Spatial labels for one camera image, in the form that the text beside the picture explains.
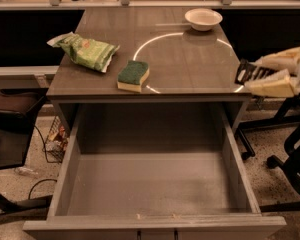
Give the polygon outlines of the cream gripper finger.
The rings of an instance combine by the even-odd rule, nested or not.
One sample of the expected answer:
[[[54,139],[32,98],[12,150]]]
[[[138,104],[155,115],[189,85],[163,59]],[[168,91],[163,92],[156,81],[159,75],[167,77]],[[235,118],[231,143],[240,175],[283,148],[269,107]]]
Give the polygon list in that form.
[[[264,79],[247,81],[244,86],[253,95],[260,97],[289,98],[299,93],[300,80],[284,69]]]
[[[255,61],[255,64],[275,71],[287,69],[290,74],[295,74],[297,72],[297,65],[299,61],[300,47],[295,47],[278,53],[262,56]]]

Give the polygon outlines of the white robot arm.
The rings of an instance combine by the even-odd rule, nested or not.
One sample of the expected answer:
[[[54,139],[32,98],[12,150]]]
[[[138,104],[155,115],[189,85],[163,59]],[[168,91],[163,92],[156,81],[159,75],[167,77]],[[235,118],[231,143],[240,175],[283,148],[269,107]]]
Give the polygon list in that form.
[[[300,47],[263,56],[253,65],[274,70],[263,79],[244,83],[253,95],[288,98],[300,94]]]

